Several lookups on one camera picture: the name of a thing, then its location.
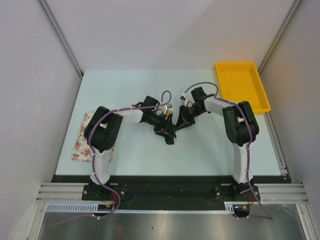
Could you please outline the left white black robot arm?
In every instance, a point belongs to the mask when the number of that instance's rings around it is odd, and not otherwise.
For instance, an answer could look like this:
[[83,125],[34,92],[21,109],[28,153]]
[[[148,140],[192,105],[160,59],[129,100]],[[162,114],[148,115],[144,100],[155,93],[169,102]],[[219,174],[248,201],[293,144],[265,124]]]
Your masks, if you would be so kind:
[[146,123],[153,126],[156,135],[164,137],[167,145],[173,145],[177,137],[172,123],[173,106],[168,101],[160,103],[146,96],[143,102],[126,108],[110,110],[100,106],[94,112],[84,130],[84,138],[93,151],[92,174],[90,179],[96,185],[93,194],[100,200],[110,196],[111,188],[106,184],[110,179],[105,154],[110,154],[115,146],[122,125]]

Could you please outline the iridescent rainbow fork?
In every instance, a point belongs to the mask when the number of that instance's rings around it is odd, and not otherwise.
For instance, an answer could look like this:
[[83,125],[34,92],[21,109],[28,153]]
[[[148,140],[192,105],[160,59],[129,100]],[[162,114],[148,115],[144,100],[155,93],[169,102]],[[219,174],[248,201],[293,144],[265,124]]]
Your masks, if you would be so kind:
[[172,115],[173,115],[173,108],[172,107],[167,107],[166,108],[166,112],[165,112],[166,118],[171,118]]

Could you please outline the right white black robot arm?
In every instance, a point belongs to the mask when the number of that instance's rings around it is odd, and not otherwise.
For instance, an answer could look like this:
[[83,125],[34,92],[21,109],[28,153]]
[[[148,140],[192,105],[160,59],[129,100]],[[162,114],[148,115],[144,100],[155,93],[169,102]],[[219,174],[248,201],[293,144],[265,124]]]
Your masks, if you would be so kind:
[[251,171],[252,144],[259,134],[259,126],[249,102],[232,102],[222,99],[217,94],[206,94],[202,87],[191,91],[193,102],[182,93],[179,116],[175,130],[188,128],[196,123],[195,118],[204,113],[215,113],[223,117],[225,133],[233,145],[234,167],[230,194],[242,201],[253,188]]

